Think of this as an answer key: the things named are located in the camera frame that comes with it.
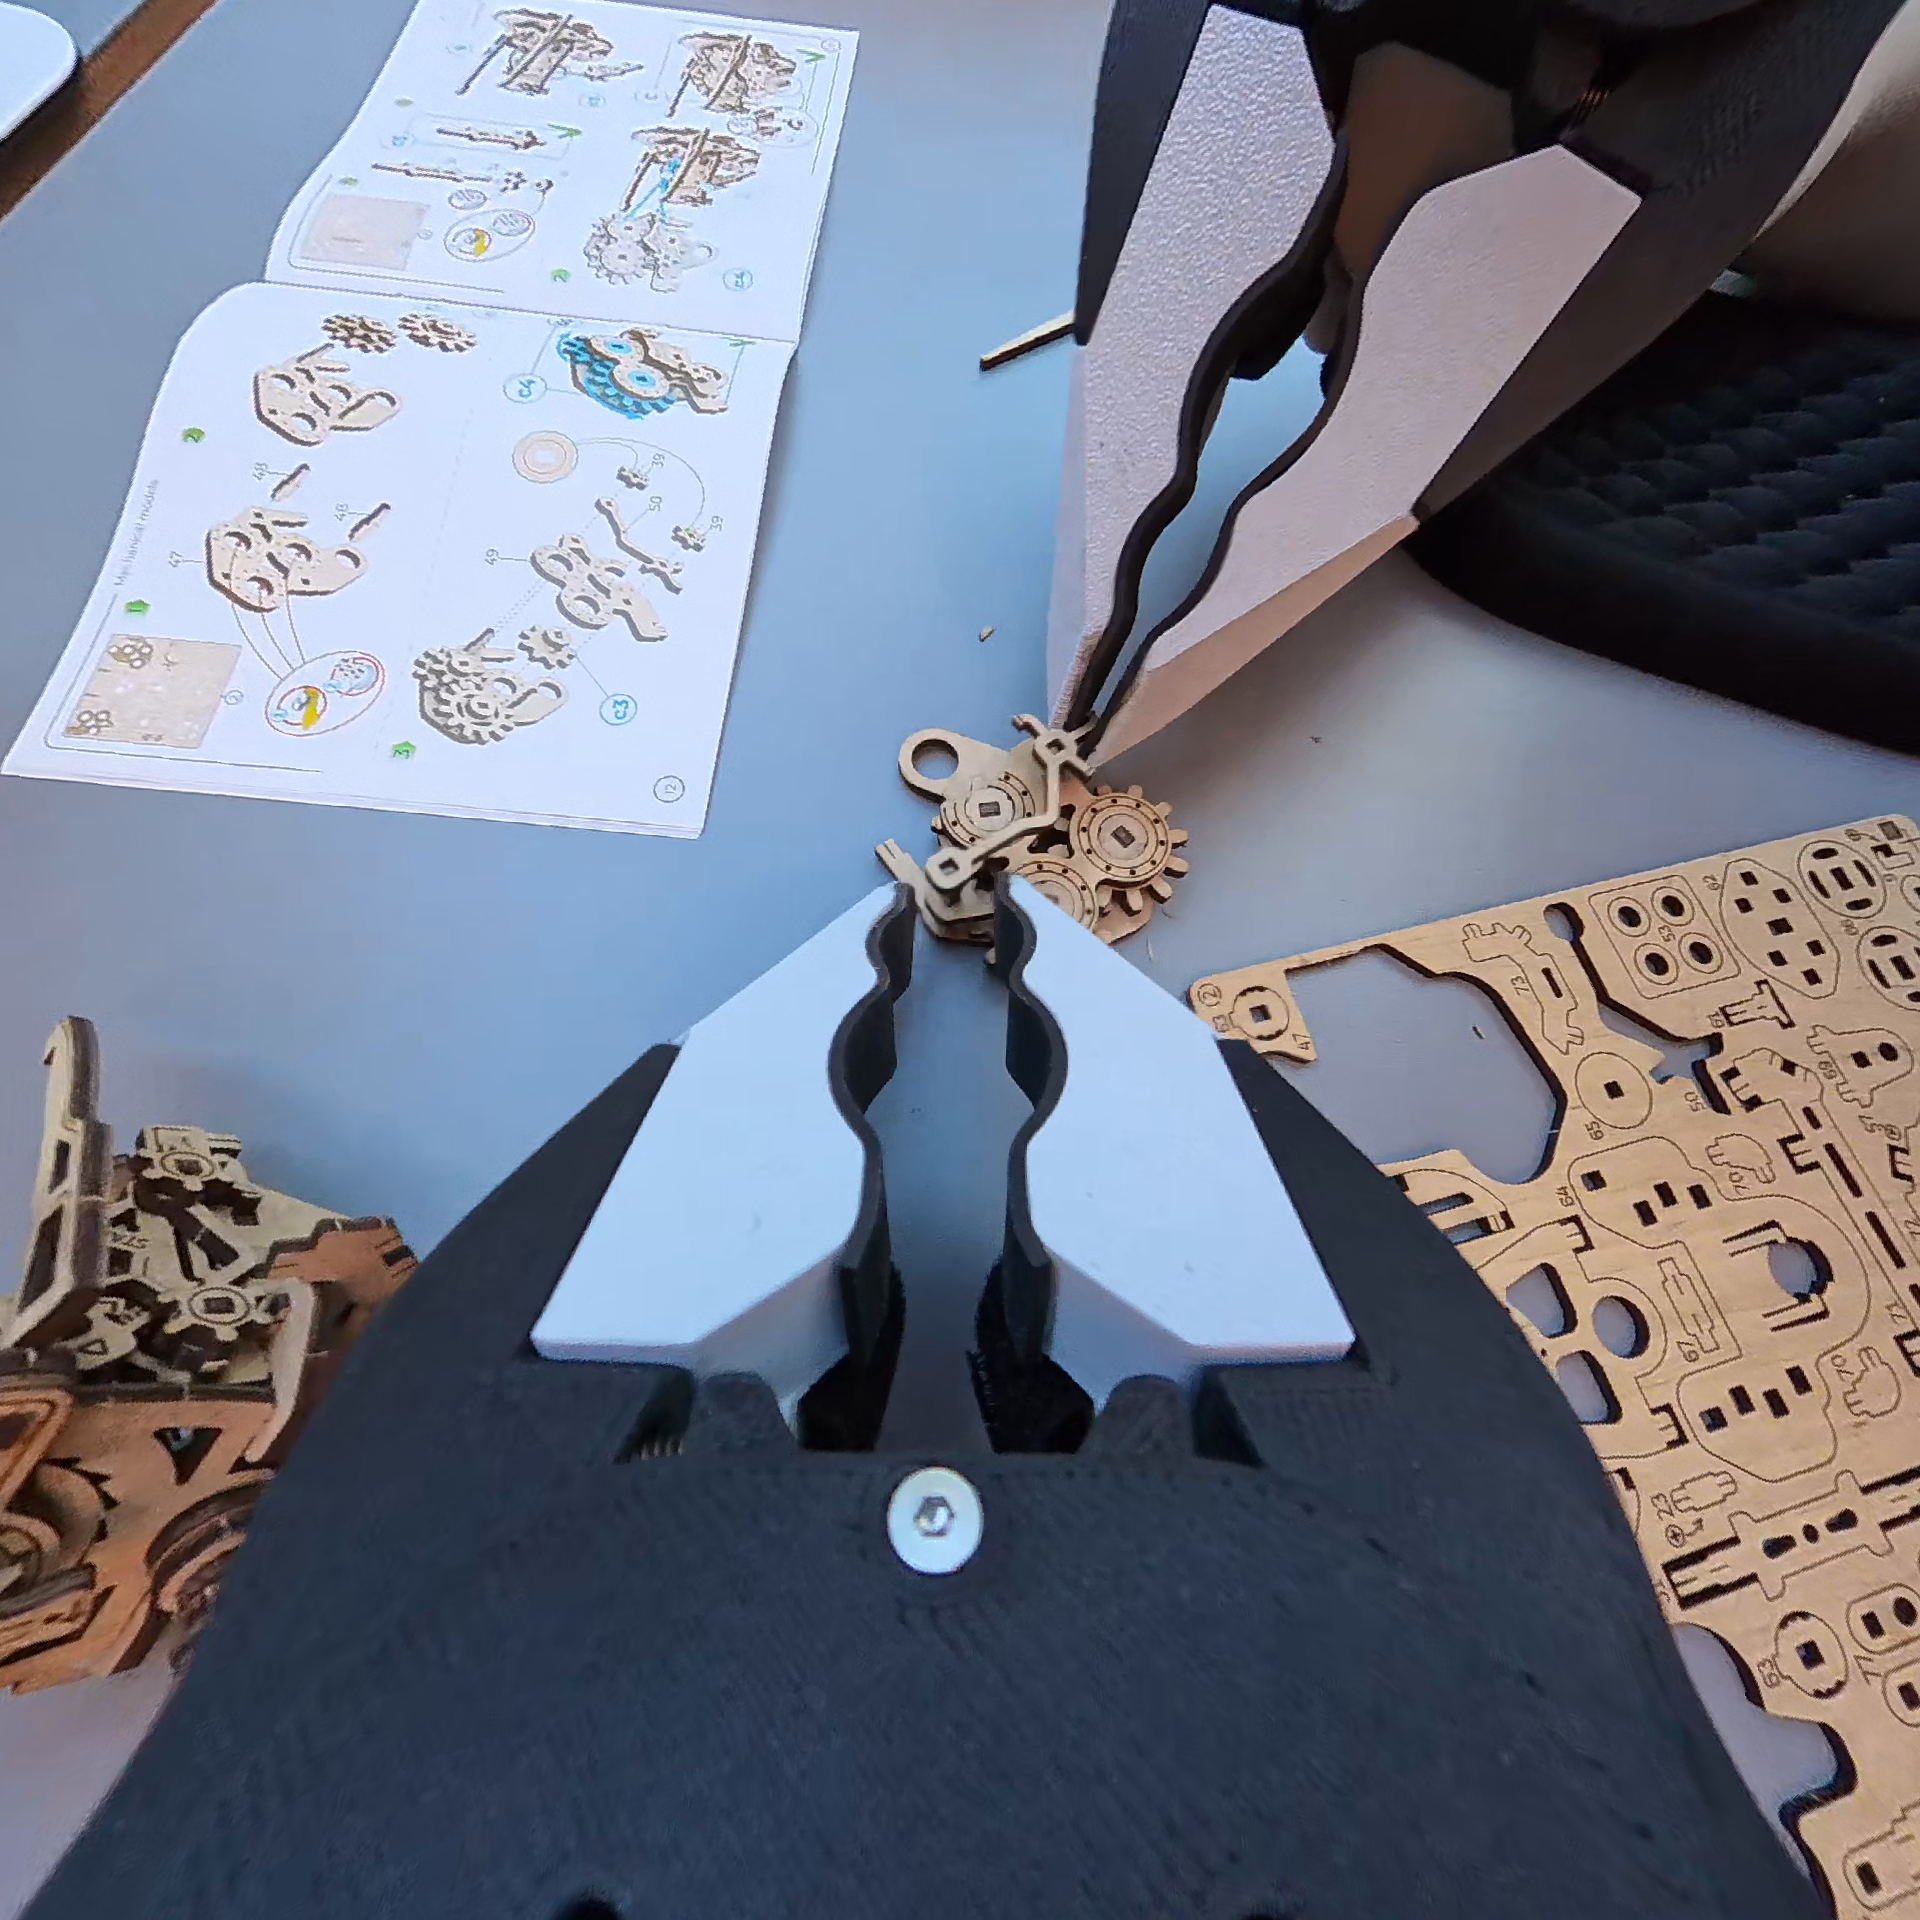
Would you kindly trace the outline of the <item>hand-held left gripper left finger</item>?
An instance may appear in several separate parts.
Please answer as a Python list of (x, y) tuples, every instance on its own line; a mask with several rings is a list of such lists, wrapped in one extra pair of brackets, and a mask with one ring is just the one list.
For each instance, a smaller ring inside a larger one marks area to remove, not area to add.
[(872, 1099), (908, 932), (886, 886), (679, 1039), (531, 1328), (543, 1358), (754, 1372), (801, 1446), (873, 1446), (907, 1291)]

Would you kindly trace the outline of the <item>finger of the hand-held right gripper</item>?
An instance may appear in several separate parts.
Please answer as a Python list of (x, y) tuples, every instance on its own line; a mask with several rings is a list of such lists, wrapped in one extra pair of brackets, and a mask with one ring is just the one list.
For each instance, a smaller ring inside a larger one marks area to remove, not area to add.
[(1209, 580), (1139, 646), (1139, 671), (1098, 728), (1106, 756), (1178, 724), (1415, 532), (1415, 509), (1445, 449), (1634, 210), (1643, 191), (1564, 144), (1415, 202), (1354, 290), (1351, 369), (1326, 408), (1271, 479), (1241, 492)]
[(1241, 369), (1309, 329), (1340, 144), (1301, 9), (1113, 9), (1050, 571), (1050, 719), (1098, 719)]

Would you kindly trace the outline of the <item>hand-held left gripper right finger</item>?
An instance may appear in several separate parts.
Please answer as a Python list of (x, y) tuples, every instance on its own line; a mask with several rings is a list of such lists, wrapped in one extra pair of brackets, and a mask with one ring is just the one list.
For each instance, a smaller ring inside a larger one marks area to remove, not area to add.
[(1126, 1374), (1351, 1358), (1220, 1039), (1021, 879), (995, 886), (995, 973), (1032, 1092), (972, 1316), (995, 1455), (1073, 1455)]

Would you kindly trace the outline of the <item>small wooden gear assembly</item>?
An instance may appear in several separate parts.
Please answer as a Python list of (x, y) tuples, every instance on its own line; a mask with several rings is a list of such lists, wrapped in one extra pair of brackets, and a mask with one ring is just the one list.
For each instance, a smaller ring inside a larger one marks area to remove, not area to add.
[(995, 879), (1032, 879), (1106, 945), (1139, 932), (1178, 879), (1187, 879), (1187, 836), (1139, 785), (1089, 785), (1079, 728), (1050, 728), (1040, 719), (1012, 719), (1012, 728), (1021, 741), (1010, 750), (953, 728), (907, 734), (895, 770), (938, 798), (938, 845), (908, 863), (895, 843), (873, 843), (873, 863), (908, 886), (938, 940), (995, 945)]

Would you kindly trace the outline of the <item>person's right forearm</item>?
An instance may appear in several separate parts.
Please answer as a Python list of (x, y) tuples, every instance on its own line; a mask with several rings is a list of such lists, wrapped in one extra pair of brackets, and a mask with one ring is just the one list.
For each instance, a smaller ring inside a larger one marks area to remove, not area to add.
[(1914, 9), (1755, 45), (1755, 150), (1784, 176), (1758, 188), (1769, 224), (1708, 277), (1717, 296), (1784, 296), (1846, 320), (1920, 311), (1920, 45)]

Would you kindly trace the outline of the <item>grey desk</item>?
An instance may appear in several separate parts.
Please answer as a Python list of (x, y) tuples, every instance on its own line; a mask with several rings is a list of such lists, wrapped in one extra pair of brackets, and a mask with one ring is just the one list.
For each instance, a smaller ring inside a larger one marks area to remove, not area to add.
[(872, 45), (703, 843), (86, 798), (119, 988), (234, 1008), (353, 1179), (481, 1186), (344, 1358), (201, 1657), (37, 1913), (1806, 1913), (1620, 1500), (1475, 1275), (1223, 1051), (1354, 1358), (1139, 1374), (1139, 1455), (981, 1455), (989, 1540), (886, 1541), (895, 1455), (759, 1374), (531, 1328), (674, 1040), (852, 901), (886, 741), (1032, 696), (1062, 375), (957, 394), (1040, 290), (1089, 9), (852, 9)]

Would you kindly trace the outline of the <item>laser-cut plywood parts sheet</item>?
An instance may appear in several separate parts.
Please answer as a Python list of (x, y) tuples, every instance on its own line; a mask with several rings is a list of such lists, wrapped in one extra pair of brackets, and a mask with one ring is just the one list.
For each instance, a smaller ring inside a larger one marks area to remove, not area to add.
[(1390, 955), (1504, 1002), (1557, 1092), (1542, 1168), (1386, 1172), (1542, 1372), (1595, 1360), (1660, 1614), (1839, 1742), (1839, 1790), (1784, 1817), (1830, 1913), (1920, 1913), (1914, 910), (1914, 822), (1874, 816), (1187, 988), (1295, 1062), (1309, 967)]

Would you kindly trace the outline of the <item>partly built wooden model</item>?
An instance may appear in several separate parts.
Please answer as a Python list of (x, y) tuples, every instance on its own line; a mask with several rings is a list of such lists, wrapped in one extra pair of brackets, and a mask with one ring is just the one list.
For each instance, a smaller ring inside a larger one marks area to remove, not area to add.
[(49, 1039), (37, 1246), (0, 1323), (0, 1687), (184, 1660), (344, 1344), (417, 1275), (392, 1215), (249, 1179), (241, 1137), (97, 1122)]

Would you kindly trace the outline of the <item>white instruction booklet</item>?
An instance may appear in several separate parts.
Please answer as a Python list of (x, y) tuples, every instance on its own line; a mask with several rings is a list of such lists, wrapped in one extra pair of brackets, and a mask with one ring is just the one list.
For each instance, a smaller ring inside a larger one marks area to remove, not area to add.
[(703, 836), (852, 30), (409, 9), (14, 780)]

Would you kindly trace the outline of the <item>adjacent grey table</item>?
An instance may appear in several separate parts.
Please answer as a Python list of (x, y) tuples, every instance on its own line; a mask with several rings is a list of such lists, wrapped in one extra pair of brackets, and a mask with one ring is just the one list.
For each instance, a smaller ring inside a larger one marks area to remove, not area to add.
[(0, 215), (14, 215), (61, 150), (74, 150), (119, 100), (209, 14), (209, 0), (136, 0), (86, 64), (5, 132)]

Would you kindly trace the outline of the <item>white rounded stand base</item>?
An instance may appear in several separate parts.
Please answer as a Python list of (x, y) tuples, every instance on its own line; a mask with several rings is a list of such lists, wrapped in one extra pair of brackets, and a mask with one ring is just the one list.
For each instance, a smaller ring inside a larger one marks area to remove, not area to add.
[(19, 132), (74, 73), (74, 31), (0, 0), (0, 137)]

